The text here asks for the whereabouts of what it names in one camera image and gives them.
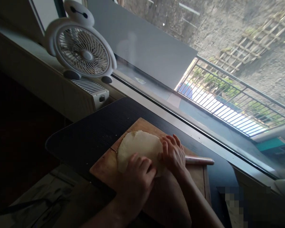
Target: window sill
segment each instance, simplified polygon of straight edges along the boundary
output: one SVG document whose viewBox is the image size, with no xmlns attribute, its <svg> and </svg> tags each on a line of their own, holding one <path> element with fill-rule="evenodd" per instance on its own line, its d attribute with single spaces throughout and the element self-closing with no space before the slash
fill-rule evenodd
<svg viewBox="0 0 285 228">
<path fill-rule="evenodd" d="M 118 70 L 114 70 L 114 75 L 119 77 L 121 80 L 127 82 L 130 86 L 133 86 L 134 88 L 138 89 L 144 94 L 147 94 L 151 100 L 156 101 L 160 105 L 168 108 L 172 112 L 178 114 L 181 116 L 185 121 L 189 122 L 190 124 L 198 127 L 199 129 L 202 129 L 205 134 L 209 135 L 213 138 L 217 138 L 221 142 L 225 143 L 229 146 L 229 142 L 220 137 L 219 135 L 212 132 L 210 129 L 206 128 L 204 125 L 198 123 L 195 121 L 192 117 L 188 116 L 187 114 L 183 113 L 182 111 L 178 110 L 178 108 L 174 107 L 172 104 L 167 102 L 166 100 L 162 99 L 161 97 L 157 96 L 151 91 L 148 91 L 144 86 L 139 84 L 138 82 L 132 80 L 131 78 L 127 77 L 125 74 L 121 73 Z M 122 83 L 121 81 L 117 80 L 116 78 L 113 78 L 113 82 L 111 84 L 104 84 L 101 82 L 100 79 L 95 80 L 97 83 L 99 83 L 101 86 L 105 87 L 110 91 L 110 96 L 112 96 L 114 99 L 119 99 L 121 97 L 127 96 L 144 107 L 148 108 L 150 111 L 154 112 L 173 126 L 177 127 L 187 135 L 189 135 L 191 138 L 195 139 L 196 141 L 200 142 L 216 154 L 220 155 L 224 159 L 226 159 L 236 170 L 246 174 L 250 178 L 254 179 L 255 181 L 259 182 L 261 185 L 271 187 L 271 190 L 281 195 L 279 189 L 275 185 L 274 179 L 267 176 L 263 172 L 259 171 L 246 161 L 242 160 L 241 158 L 237 157 L 236 155 L 232 154 L 230 151 L 226 150 L 222 146 L 219 146 L 218 143 L 215 142 L 215 139 L 211 140 L 210 138 L 206 137 L 204 134 L 198 132 L 185 122 L 181 121 L 180 119 L 176 118 L 160 106 L 158 106 L 155 102 L 152 102 L 150 99 L 144 97 L 143 95 L 139 94 L 138 92 L 131 89 L 126 84 Z"/>
</svg>

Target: dough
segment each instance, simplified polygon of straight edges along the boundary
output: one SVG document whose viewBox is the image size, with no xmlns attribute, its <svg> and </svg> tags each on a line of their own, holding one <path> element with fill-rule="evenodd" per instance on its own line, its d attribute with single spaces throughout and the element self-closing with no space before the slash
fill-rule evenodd
<svg viewBox="0 0 285 228">
<path fill-rule="evenodd" d="M 122 140 L 117 150 L 118 171 L 126 171 L 129 158 L 136 152 L 140 157 L 151 159 L 157 168 L 156 177 L 161 176 L 164 166 L 158 161 L 157 155 L 162 152 L 162 143 L 157 136 L 141 130 L 126 134 Z"/>
</svg>

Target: black table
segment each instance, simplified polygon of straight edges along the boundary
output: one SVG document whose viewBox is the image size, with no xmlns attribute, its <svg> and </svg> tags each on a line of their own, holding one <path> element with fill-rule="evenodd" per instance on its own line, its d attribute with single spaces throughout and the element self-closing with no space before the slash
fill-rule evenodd
<svg viewBox="0 0 285 228">
<path fill-rule="evenodd" d="M 46 149 L 82 177 L 113 196 L 114 191 L 90 174 L 89 169 L 140 117 L 168 135 L 176 134 L 184 146 L 199 156 L 213 158 L 215 164 L 208 166 L 212 208 L 223 225 L 231 227 L 225 201 L 218 192 L 218 189 L 221 192 L 222 188 L 217 188 L 238 188 L 238 182 L 231 165 L 198 141 L 130 98 L 119 99 L 53 134 L 46 142 Z"/>
</svg>

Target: wooden cutting board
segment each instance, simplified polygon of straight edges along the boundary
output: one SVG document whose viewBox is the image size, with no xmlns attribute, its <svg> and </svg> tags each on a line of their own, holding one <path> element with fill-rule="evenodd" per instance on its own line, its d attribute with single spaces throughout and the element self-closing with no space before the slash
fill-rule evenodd
<svg viewBox="0 0 285 228">
<path fill-rule="evenodd" d="M 142 130 L 159 138 L 166 136 L 164 132 L 146 120 L 139 118 L 107 152 L 90 168 L 90 173 L 116 191 L 122 178 L 117 170 L 117 149 L 125 137 L 132 131 Z M 187 155 L 196 155 L 184 147 Z M 195 184 L 211 205 L 207 166 L 186 165 Z M 191 219 L 185 198 L 174 176 L 166 170 L 156 178 L 154 187 L 143 211 L 165 227 L 190 227 Z"/>
</svg>

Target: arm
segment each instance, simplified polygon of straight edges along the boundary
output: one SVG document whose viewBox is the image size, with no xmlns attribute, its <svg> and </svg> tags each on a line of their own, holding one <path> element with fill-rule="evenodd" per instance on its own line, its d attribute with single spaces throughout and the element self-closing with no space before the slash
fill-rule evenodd
<svg viewBox="0 0 285 228">
<path fill-rule="evenodd" d="M 133 154 L 116 197 L 81 228 L 126 227 L 142 210 L 154 185 L 156 169 L 146 157 Z"/>
<path fill-rule="evenodd" d="M 162 139 L 163 153 L 159 159 L 165 164 L 177 179 L 185 197 L 192 227 L 215 227 L 223 228 L 223 224 L 208 204 L 186 169 L 185 152 L 180 140 L 176 135 Z"/>
</svg>

